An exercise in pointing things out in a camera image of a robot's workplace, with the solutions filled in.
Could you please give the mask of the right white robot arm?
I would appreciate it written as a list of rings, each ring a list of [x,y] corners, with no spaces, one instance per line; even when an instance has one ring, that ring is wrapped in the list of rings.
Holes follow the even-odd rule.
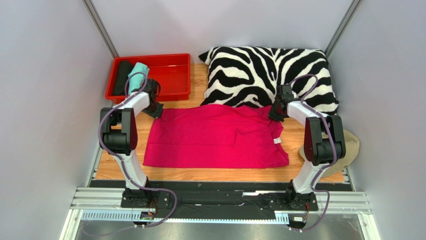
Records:
[[[303,152],[306,160],[284,194],[287,207],[298,210],[313,202],[319,179],[346,155],[342,119],[338,115],[317,111],[295,98],[288,84],[277,87],[268,117],[276,122],[291,118],[304,126]]]

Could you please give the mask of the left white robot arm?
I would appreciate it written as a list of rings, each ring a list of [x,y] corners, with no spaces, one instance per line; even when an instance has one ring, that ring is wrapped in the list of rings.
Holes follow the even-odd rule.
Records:
[[[160,84],[147,79],[142,88],[114,107],[104,107],[100,111],[98,140],[100,147],[118,163],[125,177],[121,207],[148,208],[154,202],[149,179],[143,172],[136,147],[138,130],[136,116],[145,113],[153,119],[163,114],[163,104],[157,101]]]

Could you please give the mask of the magenta t shirt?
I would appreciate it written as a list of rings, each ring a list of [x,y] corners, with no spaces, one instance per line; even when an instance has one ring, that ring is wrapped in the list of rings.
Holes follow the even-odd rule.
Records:
[[[266,169],[289,164],[270,107],[208,104],[165,109],[153,121],[143,164],[158,168]]]

